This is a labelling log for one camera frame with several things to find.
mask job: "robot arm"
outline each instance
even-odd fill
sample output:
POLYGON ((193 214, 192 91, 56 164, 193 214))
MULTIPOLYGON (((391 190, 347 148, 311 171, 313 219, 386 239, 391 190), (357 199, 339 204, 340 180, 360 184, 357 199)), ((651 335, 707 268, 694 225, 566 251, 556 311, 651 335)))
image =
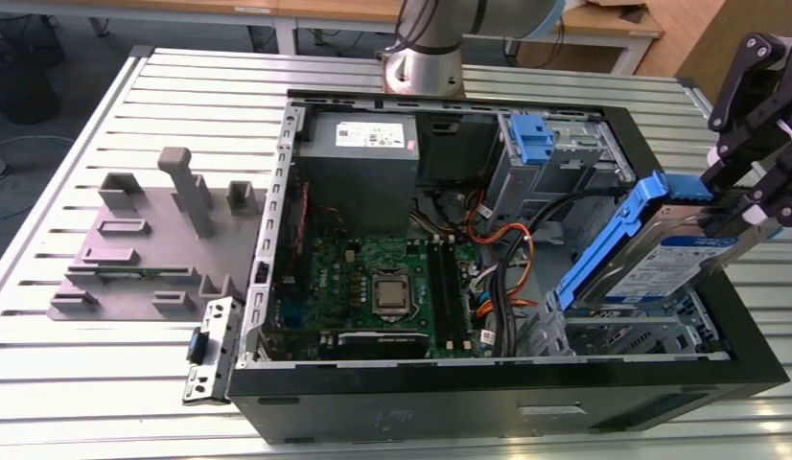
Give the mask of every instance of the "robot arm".
POLYGON ((773 158, 773 163, 733 211, 709 223, 706 233, 733 236, 769 219, 792 227, 792 37, 746 36, 709 128, 718 132, 710 168, 702 174, 709 189, 733 187, 753 162, 773 158))
POLYGON ((387 90, 454 96, 462 87, 463 34, 520 38, 547 32, 563 13, 563 0, 406 0, 387 48, 387 90))

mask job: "blue cable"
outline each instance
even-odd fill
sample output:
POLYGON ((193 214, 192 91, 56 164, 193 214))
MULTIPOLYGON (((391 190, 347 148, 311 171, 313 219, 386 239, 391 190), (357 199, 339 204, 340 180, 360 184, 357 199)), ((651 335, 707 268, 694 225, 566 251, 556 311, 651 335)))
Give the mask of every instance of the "blue cable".
POLYGON ((10 219, 22 213, 26 213, 28 211, 30 211, 30 209, 33 207, 34 207, 34 205, 32 204, 28 208, 20 209, 16 213, 10 213, 10 214, 6 214, 5 216, 0 216, 0 220, 10 219))

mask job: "motherboard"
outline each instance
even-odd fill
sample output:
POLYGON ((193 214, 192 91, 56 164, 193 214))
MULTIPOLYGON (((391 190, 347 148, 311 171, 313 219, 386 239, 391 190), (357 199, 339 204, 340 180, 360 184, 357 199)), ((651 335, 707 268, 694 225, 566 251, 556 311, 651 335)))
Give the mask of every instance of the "motherboard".
POLYGON ((464 293, 475 273, 470 243, 316 239, 307 292, 280 299, 281 358, 479 357, 464 293))

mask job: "hard drive label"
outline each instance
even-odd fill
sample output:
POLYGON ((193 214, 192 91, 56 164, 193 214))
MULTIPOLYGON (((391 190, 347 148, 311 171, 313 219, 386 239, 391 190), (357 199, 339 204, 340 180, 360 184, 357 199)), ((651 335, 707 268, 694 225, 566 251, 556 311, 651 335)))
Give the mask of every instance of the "hard drive label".
POLYGON ((667 297, 699 272, 699 264, 735 243, 735 238, 667 237, 609 290, 605 301, 637 304, 667 297))

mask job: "cpu socket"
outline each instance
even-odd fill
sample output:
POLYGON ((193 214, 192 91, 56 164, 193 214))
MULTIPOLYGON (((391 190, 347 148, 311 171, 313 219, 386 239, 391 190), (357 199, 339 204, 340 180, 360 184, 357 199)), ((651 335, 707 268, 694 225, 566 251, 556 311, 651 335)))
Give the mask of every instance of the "cpu socket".
POLYGON ((372 270, 372 313, 394 323, 411 312, 410 271, 404 268, 372 270))

